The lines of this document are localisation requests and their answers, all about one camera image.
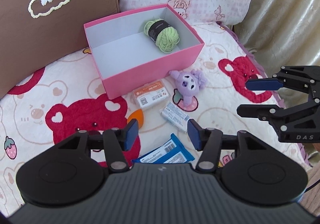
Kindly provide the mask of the purple plush toy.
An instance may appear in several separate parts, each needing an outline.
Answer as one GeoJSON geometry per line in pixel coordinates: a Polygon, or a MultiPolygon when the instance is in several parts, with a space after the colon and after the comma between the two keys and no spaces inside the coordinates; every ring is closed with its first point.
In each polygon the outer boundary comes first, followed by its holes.
{"type": "Polygon", "coordinates": [[[207,84],[207,79],[202,71],[170,71],[169,75],[175,80],[176,88],[182,96],[184,106],[190,106],[193,97],[207,84]]]}

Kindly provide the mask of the orange makeup sponge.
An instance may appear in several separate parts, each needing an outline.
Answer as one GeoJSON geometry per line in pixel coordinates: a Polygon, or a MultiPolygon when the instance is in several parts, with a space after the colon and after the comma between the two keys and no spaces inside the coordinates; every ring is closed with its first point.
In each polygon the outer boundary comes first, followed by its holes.
{"type": "Polygon", "coordinates": [[[138,127],[141,129],[144,124],[144,113],[141,109],[135,110],[132,112],[129,117],[127,118],[127,123],[129,123],[131,120],[136,119],[138,122],[138,127]]]}

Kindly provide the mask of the pink cardboard box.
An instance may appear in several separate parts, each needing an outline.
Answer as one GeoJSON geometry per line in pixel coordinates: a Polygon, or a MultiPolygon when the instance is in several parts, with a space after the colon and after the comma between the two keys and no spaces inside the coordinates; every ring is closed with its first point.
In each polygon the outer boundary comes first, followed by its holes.
{"type": "Polygon", "coordinates": [[[171,6],[162,4],[110,15],[84,24],[93,60],[110,99],[162,79],[169,71],[190,67],[204,41],[171,6]],[[161,18],[177,30],[180,41],[170,54],[160,51],[143,29],[161,18]]]}

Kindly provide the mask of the bear pattern bed blanket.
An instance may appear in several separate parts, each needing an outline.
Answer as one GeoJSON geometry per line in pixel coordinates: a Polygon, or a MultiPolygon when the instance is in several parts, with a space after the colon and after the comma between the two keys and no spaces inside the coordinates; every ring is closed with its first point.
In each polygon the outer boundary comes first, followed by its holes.
{"type": "MultiPolygon", "coordinates": [[[[309,169],[304,148],[300,144],[280,143],[273,128],[257,119],[241,118],[240,104],[258,101],[281,106],[276,94],[254,92],[241,95],[240,85],[231,73],[242,70],[265,76],[253,56],[239,45],[219,23],[195,25],[204,47],[193,64],[203,71],[206,88],[185,108],[186,113],[204,127],[212,126],[225,134],[247,130],[309,169]]],[[[35,73],[39,81],[20,94],[8,94],[1,100],[1,213],[9,216],[23,205],[15,177],[28,160],[70,136],[76,130],[103,131],[111,126],[123,127],[129,115],[140,109],[132,94],[109,100],[95,68],[91,51],[74,52],[35,73]]],[[[139,139],[128,154],[129,159],[145,155],[164,144],[173,133],[184,147],[198,159],[188,135],[161,116],[166,101],[144,113],[139,139]]]]}

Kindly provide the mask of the green yarn ball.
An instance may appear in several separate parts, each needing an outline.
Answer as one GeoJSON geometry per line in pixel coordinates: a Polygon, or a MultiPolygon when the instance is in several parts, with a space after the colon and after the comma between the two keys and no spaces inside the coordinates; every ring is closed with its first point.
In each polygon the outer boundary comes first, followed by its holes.
{"type": "Polygon", "coordinates": [[[180,41],[177,30],[160,18],[146,22],[143,31],[166,54],[171,53],[180,41]]]}

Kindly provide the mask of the brown embroidered pillow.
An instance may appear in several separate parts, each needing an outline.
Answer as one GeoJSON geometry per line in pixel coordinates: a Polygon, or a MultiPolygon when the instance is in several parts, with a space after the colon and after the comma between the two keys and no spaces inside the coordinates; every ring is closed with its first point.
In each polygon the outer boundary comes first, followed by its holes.
{"type": "Polygon", "coordinates": [[[31,89],[37,70],[87,46],[85,23],[118,11],[119,0],[1,0],[1,96],[31,89]]]}

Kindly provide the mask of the clear box orange label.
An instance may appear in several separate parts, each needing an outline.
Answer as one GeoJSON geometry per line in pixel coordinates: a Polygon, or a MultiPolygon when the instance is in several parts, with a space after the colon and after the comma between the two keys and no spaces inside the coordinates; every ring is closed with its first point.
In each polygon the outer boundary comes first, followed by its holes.
{"type": "Polygon", "coordinates": [[[170,97],[162,80],[157,80],[135,89],[132,92],[134,101],[141,110],[147,110],[170,97]]]}

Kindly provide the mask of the blue snack packet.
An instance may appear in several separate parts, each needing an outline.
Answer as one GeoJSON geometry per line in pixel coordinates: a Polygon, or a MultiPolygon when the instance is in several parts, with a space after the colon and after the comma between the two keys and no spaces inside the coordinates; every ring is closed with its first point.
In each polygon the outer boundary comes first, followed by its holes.
{"type": "Polygon", "coordinates": [[[153,151],[134,159],[134,163],[146,164],[181,164],[194,160],[194,156],[184,147],[175,134],[170,135],[170,139],[162,146],[153,151]]]}

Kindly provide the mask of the white pack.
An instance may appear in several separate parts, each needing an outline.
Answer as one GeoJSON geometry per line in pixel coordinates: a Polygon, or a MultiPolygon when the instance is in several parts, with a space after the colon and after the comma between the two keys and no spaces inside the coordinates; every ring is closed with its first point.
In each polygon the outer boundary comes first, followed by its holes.
{"type": "Polygon", "coordinates": [[[161,110],[161,116],[176,127],[179,131],[186,133],[189,115],[176,106],[173,102],[168,102],[161,110]]]}

